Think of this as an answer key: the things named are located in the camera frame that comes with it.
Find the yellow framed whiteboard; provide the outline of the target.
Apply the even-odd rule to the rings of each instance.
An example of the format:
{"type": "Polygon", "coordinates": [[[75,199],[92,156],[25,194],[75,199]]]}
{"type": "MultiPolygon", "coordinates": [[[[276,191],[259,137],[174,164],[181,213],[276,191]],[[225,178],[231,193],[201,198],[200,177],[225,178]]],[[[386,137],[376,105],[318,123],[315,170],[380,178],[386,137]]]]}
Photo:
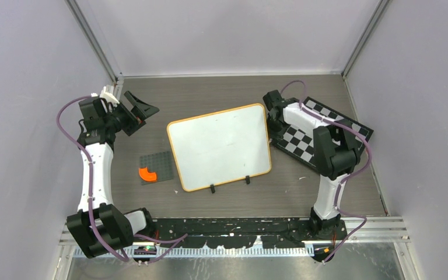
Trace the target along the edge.
{"type": "Polygon", "coordinates": [[[272,169],[265,107],[260,103],[172,121],[166,131],[186,192],[246,180],[272,169]]]}

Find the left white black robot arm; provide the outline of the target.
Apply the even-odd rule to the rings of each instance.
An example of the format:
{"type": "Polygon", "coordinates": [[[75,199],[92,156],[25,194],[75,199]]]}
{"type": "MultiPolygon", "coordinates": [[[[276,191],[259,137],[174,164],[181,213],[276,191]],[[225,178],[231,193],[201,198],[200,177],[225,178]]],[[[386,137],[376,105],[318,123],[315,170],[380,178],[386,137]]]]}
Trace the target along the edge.
{"type": "Polygon", "coordinates": [[[159,108],[129,91],[124,96],[131,109],[108,92],[70,101],[70,105],[78,104],[82,115],[77,138],[69,135],[60,123],[63,109],[56,117],[59,130],[78,147],[82,157],[82,195],[76,213],[67,217],[66,226],[87,258],[110,253],[128,261],[124,249],[133,245],[135,236],[147,242],[156,232],[146,208],[122,213],[113,203],[111,167],[116,134],[120,131],[128,136],[134,134],[149,117],[159,112],[159,108]]]}

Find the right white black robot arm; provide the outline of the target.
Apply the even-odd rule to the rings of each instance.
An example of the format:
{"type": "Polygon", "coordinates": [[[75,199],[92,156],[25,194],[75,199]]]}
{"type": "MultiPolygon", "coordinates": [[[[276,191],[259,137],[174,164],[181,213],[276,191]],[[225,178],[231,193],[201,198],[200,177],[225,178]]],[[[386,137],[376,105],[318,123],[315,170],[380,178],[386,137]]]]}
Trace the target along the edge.
{"type": "Polygon", "coordinates": [[[320,175],[308,229],[313,237],[325,239],[340,225],[338,201],[361,160],[356,135],[348,121],[322,116],[296,98],[284,99],[278,90],[262,99],[272,145],[320,175]]]}

